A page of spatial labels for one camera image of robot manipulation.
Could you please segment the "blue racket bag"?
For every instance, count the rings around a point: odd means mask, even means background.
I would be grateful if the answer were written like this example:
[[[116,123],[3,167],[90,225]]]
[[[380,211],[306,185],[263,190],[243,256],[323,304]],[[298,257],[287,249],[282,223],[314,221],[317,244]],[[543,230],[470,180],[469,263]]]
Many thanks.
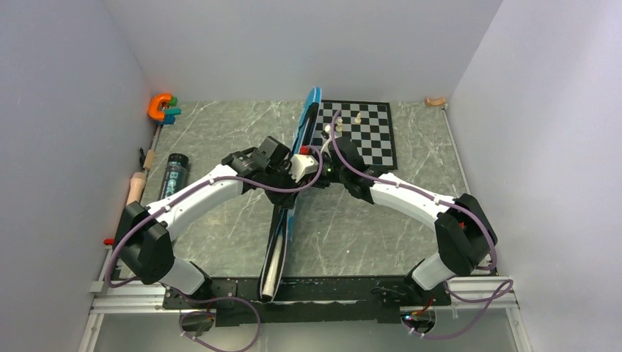
[[[304,108],[293,135],[292,153],[298,153],[301,147],[312,141],[321,98],[322,89],[313,86],[305,99]],[[273,202],[274,208],[266,255],[257,286],[258,300],[263,303],[272,302],[279,289],[288,252],[288,241],[293,233],[293,218],[298,194],[268,191],[266,195]]]

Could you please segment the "black shuttlecock tube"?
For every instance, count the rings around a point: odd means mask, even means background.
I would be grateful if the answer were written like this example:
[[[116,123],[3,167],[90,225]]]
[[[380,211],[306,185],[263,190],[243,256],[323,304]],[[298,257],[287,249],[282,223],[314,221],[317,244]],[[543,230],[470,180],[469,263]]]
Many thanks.
[[[181,153],[169,154],[164,170],[158,199],[165,199],[177,193],[187,185],[189,157]]]

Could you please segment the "blue badminton racket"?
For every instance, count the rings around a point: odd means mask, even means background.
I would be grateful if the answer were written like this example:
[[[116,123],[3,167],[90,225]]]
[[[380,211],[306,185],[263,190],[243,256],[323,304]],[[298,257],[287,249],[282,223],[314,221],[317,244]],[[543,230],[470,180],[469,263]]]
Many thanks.
[[[284,245],[283,237],[279,236],[276,239],[274,253],[267,268],[266,279],[262,286],[261,297],[265,301],[271,301],[275,297],[282,271],[282,261],[284,260]]]

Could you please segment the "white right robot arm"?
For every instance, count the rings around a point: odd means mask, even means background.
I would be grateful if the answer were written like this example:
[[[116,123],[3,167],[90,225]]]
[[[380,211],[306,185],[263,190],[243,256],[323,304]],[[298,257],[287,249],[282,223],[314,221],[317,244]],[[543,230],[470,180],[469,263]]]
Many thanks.
[[[424,303],[436,286],[454,276],[469,276],[485,257],[496,261],[497,236],[472,195],[435,194],[368,166],[356,145],[345,137],[327,140],[322,156],[327,183],[341,183],[351,196],[401,212],[434,231],[436,253],[405,277],[404,294],[411,303]]]

